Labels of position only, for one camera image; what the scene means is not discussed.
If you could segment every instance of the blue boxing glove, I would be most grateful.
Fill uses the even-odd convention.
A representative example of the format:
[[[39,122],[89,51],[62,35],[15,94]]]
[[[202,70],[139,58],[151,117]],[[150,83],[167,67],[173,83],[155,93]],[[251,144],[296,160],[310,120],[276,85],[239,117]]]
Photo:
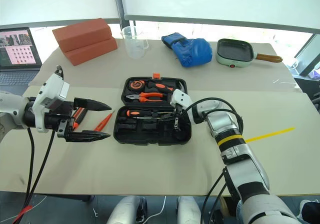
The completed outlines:
[[[187,39],[176,32],[161,40],[173,50],[183,67],[203,65],[212,59],[212,48],[205,39]]]

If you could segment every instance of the laptop screen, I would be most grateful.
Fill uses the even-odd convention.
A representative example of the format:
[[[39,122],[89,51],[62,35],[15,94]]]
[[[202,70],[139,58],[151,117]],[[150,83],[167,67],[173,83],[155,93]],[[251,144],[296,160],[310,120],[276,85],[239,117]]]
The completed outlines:
[[[28,27],[0,29],[0,70],[40,68],[41,65]]]

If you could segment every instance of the black plastic tool case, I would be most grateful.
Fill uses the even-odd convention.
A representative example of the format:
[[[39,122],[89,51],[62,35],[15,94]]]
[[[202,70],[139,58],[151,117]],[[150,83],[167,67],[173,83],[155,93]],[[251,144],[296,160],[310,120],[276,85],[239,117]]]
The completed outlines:
[[[129,89],[131,82],[142,80],[145,86],[140,91]],[[147,97],[148,99],[163,100],[159,102],[139,102],[137,99],[129,99],[126,96],[132,94],[161,92],[155,87],[148,87],[148,82],[160,83],[169,87],[181,89],[187,94],[187,84],[183,79],[162,77],[153,79],[152,77],[130,77],[126,80],[121,95],[121,100],[125,106],[121,107],[116,115],[113,137],[121,144],[148,145],[156,144],[159,146],[170,146],[185,144],[191,138],[191,123],[188,118],[179,118],[179,130],[174,127],[175,118],[163,119],[156,118],[133,118],[127,117],[128,110],[151,111],[152,117],[163,117],[165,114],[158,112],[173,112],[174,107],[170,105],[171,93],[165,93],[163,98]]]

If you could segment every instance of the pliers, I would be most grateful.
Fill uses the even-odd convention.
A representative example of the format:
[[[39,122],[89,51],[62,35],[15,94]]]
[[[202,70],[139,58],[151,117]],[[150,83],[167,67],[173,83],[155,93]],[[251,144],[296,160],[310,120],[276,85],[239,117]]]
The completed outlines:
[[[163,98],[164,94],[160,92],[141,92],[140,94],[132,94],[132,95],[126,95],[126,98],[129,99],[138,99],[139,102],[145,103],[145,102],[163,102],[163,100],[152,100],[147,99],[151,97],[157,97],[157,98]]]

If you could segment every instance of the laptop keyboard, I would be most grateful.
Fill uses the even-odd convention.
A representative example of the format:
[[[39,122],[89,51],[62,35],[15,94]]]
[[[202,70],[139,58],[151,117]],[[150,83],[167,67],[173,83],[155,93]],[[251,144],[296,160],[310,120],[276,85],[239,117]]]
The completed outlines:
[[[22,71],[22,72],[10,72],[0,73],[0,86],[4,85],[28,85],[29,82],[37,75],[38,71]]]

